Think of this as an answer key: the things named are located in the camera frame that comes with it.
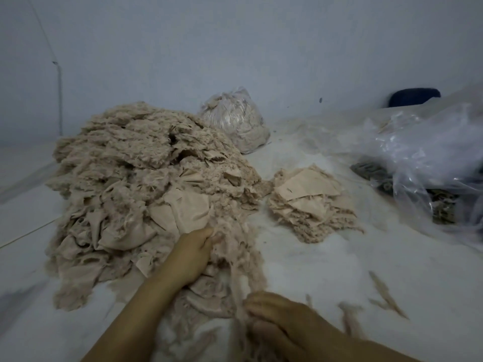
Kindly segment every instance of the plastic wrap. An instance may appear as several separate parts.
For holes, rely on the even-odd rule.
[[[461,103],[427,118],[402,110],[383,125],[366,120],[352,147],[354,172],[392,194],[413,227],[474,238],[483,229],[483,122],[479,104]]]
[[[213,95],[198,115],[210,127],[223,130],[241,153],[254,151],[270,138],[270,130],[245,88]]]

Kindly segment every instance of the person's left hand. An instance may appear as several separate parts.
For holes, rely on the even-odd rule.
[[[196,281],[210,260],[212,233],[213,228],[206,227],[181,235],[158,272],[166,274],[179,288]]]

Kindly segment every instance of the beige fabric pile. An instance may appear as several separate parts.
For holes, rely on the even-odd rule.
[[[349,194],[332,175],[315,164],[275,173],[274,190],[268,203],[305,243],[323,241],[338,230],[363,231],[356,223]]]
[[[169,324],[181,341],[210,318],[246,318],[240,277],[251,291],[266,281],[245,219],[271,183],[224,133],[194,115],[138,102],[93,116],[81,134],[58,141],[54,157],[60,168],[48,185],[68,199],[46,251],[48,269],[62,281],[57,308],[82,307],[96,283],[131,269],[148,276],[180,234],[209,224],[225,239],[205,275],[173,302]]]

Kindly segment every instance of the person's right hand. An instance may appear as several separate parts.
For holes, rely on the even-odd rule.
[[[352,361],[352,341],[305,304],[269,292],[255,292],[244,301],[256,317],[252,332],[290,362]]]

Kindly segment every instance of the dark blue object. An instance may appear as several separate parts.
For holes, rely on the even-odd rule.
[[[405,107],[426,103],[431,98],[441,98],[438,89],[433,88],[414,88],[399,90],[392,94],[389,99],[389,107]]]

